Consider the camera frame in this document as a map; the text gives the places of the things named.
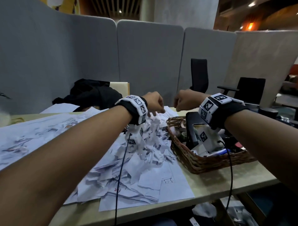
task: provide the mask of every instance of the beige tabletop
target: beige tabletop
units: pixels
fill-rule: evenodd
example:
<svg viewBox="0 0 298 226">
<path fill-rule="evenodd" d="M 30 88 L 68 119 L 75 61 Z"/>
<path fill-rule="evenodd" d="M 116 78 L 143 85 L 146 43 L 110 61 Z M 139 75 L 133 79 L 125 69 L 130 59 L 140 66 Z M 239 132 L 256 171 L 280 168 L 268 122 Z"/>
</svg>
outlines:
<svg viewBox="0 0 298 226">
<path fill-rule="evenodd" d="M 187 111 L 181 111 L 178 115 L 183 116 L 186 113 Z M 17 115 L 12 116 L 12 119 L 21 117 L 28 121 L 49 115 L 53 114 Z M 195 198 L 119 209 L 117 211 L 117 222 L 120 224 L 228 196 L 231 183 L 229 167 L 200 175 L 191 174 L 183 166 L 181 166 L 181 169 Z M 278 180 L 258 161 L 233 166 L 233 173 L 233 194 L 278 183 Z M 115 211 L 98 212 L 99 203 L 100 200 L 97 199 L 84 204 L 62 206 L 54 216 L 50 226 L 113 225 Z"/>
</svg>

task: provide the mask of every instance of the yellow artwork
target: yellow artwork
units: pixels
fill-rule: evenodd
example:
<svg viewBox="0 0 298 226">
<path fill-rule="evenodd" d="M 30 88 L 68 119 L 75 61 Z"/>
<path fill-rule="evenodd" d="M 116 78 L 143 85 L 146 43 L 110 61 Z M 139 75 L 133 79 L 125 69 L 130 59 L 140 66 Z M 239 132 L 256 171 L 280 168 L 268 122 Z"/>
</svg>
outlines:
<svg viewBox="0 0 298 226">
<path fill-rule="evenodd" d="M 81 14 L 79 0 L 41 0 L 44 4 L 62 13 Z"/>
</svg>

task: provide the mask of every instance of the chair armrest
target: chair armrest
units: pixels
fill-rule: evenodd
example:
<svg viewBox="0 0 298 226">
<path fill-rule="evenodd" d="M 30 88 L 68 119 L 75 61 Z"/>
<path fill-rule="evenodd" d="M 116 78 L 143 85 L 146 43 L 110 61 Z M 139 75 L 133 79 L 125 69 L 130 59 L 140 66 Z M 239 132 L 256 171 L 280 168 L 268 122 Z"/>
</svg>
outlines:
<svg viewBox="0 0 298 226">
<path fill-rule="evenodd" d="M 227 95 L 229 91 L 239 91 L 238 89 L 226 86 L 218 86 L 217 88 L 224 90 L 223 95 Z"/>
</svg>

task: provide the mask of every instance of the black office chair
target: black office chair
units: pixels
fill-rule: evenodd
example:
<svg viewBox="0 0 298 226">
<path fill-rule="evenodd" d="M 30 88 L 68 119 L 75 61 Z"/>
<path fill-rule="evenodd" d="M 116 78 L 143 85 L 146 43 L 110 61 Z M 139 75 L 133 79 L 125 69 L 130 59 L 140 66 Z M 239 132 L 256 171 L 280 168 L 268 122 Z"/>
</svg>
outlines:
<svg viewBox="0 0 298 226">
<path fill-rule="evenodd" d="M 206 59 L 191 59 L 191 90 L 205 93 L 208 89 L 208 71 Z"/>
<path fill-rule="evenodd" d="M 245 104 L 258 106 L 262 99 L 266 79 L 264 78 L 245 78 L 241 77 L 237 86 L 237 89 L 218 86 L 217 88 L 224 90 L 224 95 L 228 94 L 228 91 L 235 91 L 235 99 L 239 99 L 245 102 Z"/>
</svg>

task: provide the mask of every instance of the forearm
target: forearm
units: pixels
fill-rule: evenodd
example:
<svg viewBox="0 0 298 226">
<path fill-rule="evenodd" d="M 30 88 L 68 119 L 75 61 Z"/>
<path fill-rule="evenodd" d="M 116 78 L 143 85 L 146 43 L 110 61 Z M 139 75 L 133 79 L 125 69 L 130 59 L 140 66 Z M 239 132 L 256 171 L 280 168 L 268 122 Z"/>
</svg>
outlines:
<svg viewBox="0 0 298 226">
<path fill-rule="evenodd" d="M 298 130 L 266 116 L 240 111 L 226 129 L 281 182 L 298 193 Z"/>
<path fill-rule="evenodd" d="M 123 106 L 116 106 L 70 128 L 1 171 L 0 215 L 6 216 L 10 224 L 15 216 L 22 216 L 22 225 L 26 225 L 24 220 L 32 223 L 26 214 L 33 217 L 34 211 L 33 222 L 48 224 L 131 119 Z"/>
</svg>

